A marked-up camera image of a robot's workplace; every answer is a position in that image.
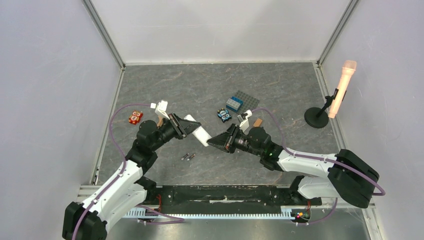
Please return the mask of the white remote control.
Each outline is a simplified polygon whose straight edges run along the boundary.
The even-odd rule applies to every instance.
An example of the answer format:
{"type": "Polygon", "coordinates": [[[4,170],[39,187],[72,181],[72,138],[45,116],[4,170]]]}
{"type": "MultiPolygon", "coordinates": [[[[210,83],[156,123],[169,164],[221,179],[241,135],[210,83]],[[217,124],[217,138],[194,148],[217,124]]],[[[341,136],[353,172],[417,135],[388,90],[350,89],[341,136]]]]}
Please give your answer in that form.
{"type": "MultiPolygon", "coordinates": [[[[193,118],[192,115],[188,114],[184,118],[184,120],[196,122],[196,120],[193,118]]],[[[196,130],[192,132],[192,134],[195,136],[195,138],[204,146],[208,147],[209,144],[207,141],[211,138],[211,135],[202,127],[199,126],[196,130]]]]}

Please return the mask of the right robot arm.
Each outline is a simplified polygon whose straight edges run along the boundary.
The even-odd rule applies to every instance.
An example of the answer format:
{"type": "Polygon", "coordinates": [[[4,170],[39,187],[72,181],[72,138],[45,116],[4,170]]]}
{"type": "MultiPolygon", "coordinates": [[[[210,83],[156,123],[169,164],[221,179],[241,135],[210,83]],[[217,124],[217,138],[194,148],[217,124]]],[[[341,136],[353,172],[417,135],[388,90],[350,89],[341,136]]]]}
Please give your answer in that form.
{"type": "Polygon", "coordinates": [[[380,175],[348,149],[337,154],[295,151],[273,142],[263,127],[253,127],[245,134],[236,124],[207,143],[226,153],[240,150],[258,156],[260,164],[270,171],[301,173],[288,191],[295,204],[314,198],[341,198],[366,209],[376,195],[380,175]]]}

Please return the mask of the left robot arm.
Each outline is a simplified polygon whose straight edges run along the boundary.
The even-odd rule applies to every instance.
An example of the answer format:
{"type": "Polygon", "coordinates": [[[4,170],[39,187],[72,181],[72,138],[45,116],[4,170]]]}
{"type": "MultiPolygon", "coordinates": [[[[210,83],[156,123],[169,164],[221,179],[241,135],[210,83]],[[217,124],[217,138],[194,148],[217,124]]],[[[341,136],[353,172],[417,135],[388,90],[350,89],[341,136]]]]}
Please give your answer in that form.
{"type": "Polygon", "coordinates": [[[133,207],[152,204],[157,198],[156,183],[144,175],[157,160],[157,149],[172,139],[182,140],[200,127],[200,122],[174,113],[169,114],[161,126],[153,120],[143,121],[116,172],[84,201],[73,201],[66,207],[62,238],[105,240],[114,225],[133,207]]]}

